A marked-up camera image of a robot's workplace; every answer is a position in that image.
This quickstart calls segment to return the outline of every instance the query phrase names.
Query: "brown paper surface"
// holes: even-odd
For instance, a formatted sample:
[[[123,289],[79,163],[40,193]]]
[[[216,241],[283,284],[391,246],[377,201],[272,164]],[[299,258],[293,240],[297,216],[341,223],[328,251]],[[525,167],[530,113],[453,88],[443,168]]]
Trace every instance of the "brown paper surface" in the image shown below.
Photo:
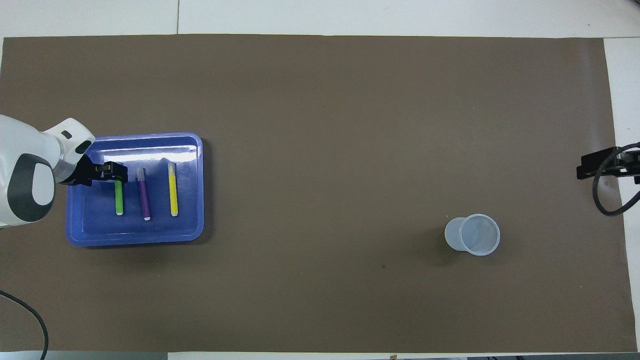
[[[60,185],[0,232],[53,350],[636,351],[622,218],[575,178],[614,144],[601,39],[7,38],[0,113],[205,142],[191,243],[74,247]],[[473,213],[489,256],[444,240]],[[39,332],[0,299],[0,350]]]

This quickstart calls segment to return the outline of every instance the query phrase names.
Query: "black bracket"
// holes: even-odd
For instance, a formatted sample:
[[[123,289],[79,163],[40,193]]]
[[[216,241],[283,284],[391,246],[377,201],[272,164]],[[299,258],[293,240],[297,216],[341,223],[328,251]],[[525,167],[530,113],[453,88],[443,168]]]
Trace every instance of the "black bracket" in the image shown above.
[[[82,155],[74,172],[61,184],[91,186],[93,180],[119,180],[126,183],[129,180],[126,166],[107,161],[104,164],[94,164],[87,155]]]
[[[614,146],[581,157],[581,165],[576,168],[577,178],[583,180],[595,176],[600,164],[609,155],[619,149],[619,147]],[[612,175],[615,177],[633,176],[634,182],[640,184],[640,150],[621,152],[606,165],[602,171],[602,175]]]

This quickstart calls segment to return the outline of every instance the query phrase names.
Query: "plastic tray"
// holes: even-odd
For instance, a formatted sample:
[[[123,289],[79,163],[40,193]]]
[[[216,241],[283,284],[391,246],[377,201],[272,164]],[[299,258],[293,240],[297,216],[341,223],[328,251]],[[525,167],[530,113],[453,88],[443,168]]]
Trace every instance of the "plastic tray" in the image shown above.
[[[191,241],[204,228],[202,140],[194,133],[96,138],[86,154],[94,163],[115,161],[128,168],[124,215],[115,213],[112,181],[67,187],[67,239],[77,246]],[[167,162],[176,164],[178,210],[171,216]],[[144,221],[137,168],[146,170],[151,220]]]

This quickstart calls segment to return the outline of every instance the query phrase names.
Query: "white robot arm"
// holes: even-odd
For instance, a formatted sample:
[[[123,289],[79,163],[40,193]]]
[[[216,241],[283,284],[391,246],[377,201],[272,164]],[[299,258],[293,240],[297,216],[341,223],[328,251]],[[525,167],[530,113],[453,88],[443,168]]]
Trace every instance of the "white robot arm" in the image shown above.
[[[55,183],[126,182],[122,165],[96,165],[84,155],[94,141],[91,132],[71,118],[39,132],[0,115],[0,229],[43,218],[53,204]]]

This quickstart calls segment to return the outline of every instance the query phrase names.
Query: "plastic cup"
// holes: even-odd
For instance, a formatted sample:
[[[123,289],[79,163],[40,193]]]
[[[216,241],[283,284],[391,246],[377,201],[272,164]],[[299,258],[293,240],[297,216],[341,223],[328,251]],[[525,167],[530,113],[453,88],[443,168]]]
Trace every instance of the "plastic cup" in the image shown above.
[[[500,228],[492,218],[473,214],[451,220],[444,229],[450,247],[476,256],[491,254],[500,243]]]

